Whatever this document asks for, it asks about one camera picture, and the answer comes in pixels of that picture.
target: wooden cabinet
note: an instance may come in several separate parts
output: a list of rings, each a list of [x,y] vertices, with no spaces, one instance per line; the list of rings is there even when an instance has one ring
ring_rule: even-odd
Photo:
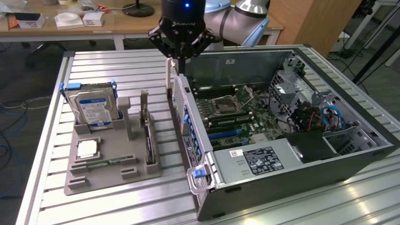
[[[361,0],[270,0],[269,14],[282,24],[278,45],[309,44],[325,56]]]

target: motherboard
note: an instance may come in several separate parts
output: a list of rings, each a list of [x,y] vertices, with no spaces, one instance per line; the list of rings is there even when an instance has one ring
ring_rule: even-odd
[[[268,110],[268,94],[253,85],[194,90],[213,150],[274,140],[284,133]]]

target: white label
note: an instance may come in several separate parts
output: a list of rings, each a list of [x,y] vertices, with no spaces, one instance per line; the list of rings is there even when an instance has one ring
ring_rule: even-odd
[[[234,60],[226,60],[226,65],[228,64],[234,64]]]
[[[77,145],[77,156],[82,157],[86,155],[94,155],[97,152],[97,142],[94,140],[82,141]]]
[[[230,157],[242,156],[242,149],[229,151]]]
[[[93,34],[108,34],[110,30],[93,30]]]
[[[217,124],[221,125],[221,124],[225,124],[225,123],[234,123],[234,122],[236,122],[234,120],[228,120],[228,121],[218,122]]]
[[[108,125],[112,121],[110,113],[104,106],[106,106],[106,100],[104,98],[80,101],[80,108],[86,123],[93,127]]]

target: red cable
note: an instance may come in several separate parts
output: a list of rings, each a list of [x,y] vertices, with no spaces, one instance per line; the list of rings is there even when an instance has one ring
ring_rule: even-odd
[[[310,115],[309,124],[308,124],[308,130],[306,130],[306,131],[310,130],[310,122],[312,122],[313,115],[314,115],[316,113],[317,113],[317,112],[313,112],[312,115]]]

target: side panel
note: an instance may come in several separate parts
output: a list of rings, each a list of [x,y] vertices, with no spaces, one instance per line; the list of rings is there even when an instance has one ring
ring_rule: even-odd
[[[198,210],[198,221],[209,220],[260,204],[346,180],[361,168],[394,149],[380,154],[366,152],[288,173],[222,188],[206,194]]]

